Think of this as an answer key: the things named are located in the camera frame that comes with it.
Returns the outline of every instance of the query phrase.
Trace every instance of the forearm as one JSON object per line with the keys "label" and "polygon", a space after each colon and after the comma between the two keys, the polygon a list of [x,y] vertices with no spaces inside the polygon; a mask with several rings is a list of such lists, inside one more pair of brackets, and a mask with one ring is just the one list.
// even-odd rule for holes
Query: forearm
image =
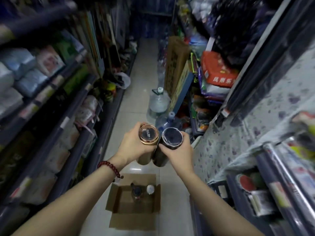
{"label": "forearm", "polygon": [[180,176],[215,235],[263,236],[194,173]]}
{"label": "forearm", "polygon": [[[119,171],[126,165],[122,157],[113,156],[108,161]],[[100,167],[39,211],[23,224],[13,236],[69,236],[76,234],[115,177],[116,175],[111,168]]]}

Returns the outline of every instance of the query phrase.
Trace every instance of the tiled floor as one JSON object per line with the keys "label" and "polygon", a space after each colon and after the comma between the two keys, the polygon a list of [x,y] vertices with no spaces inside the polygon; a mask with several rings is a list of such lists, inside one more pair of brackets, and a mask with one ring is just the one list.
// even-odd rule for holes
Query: tiled floor
{"label": "tiled floor", "polygon": [[[146,113],[151,89],[157,87],[157,52],[157,40],[141,39],[130,76],[131,85],[125,91],[104,159],[116,153],[124,133],[137,121],[150,122]],[[108,189],[86,219],[80,236],[193,235],[189,193],[170,164],[159,168],[152,162],[146,166],[132,162],[122,172],[156,174],[157,183],[161,184],[161,211],[157,216],[156,231],[123,231],[109,228],[112,213],[105,210]]]}

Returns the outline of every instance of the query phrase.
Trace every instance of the gold tumbler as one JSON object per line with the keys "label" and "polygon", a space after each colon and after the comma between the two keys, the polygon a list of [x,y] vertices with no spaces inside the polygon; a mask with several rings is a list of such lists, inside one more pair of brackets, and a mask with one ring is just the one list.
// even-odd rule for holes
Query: gold tumbler
{"label": "gold tumbler", "polygon": [[[141,142],[145,145],[154,146],[157,145],[159,133],[155,126],[151,124],[145,124],[139,129],[139,138]],[[152,159],[153,152],[144,153],[139,157],[137,162],[140,165],[147,165]]]}

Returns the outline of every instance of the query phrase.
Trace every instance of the person's left hand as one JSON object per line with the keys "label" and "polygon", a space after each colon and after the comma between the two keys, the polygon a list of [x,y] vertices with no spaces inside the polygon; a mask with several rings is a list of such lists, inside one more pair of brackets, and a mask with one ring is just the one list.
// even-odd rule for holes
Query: person's left hand
{"label": "person's left hand", "polygon": [[123,157],[126,164],[138,159],[142,154],[153,152],[157,146],[148,146],[143,144],[139,138],[139,129],[146,122],[137,122],[136,125],[125,133],[116,155]]}

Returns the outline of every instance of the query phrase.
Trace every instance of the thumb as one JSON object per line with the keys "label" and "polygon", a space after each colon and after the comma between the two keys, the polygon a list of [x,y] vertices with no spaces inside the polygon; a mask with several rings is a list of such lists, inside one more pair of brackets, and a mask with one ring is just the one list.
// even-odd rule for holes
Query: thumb
{"label": "thumb", "polygon": [[167,148],[166,146],[162,145],[162,144],[159,144],[158,145],[159,148],[161,149],[161,151],[169,158],[169,156],[171,155],[172,153],[172,150]]}
{"label": "thumb", "polygon": [[146,145],[144,147],[144,153],[153,152],[156,149],[157,146],[148,146]]}

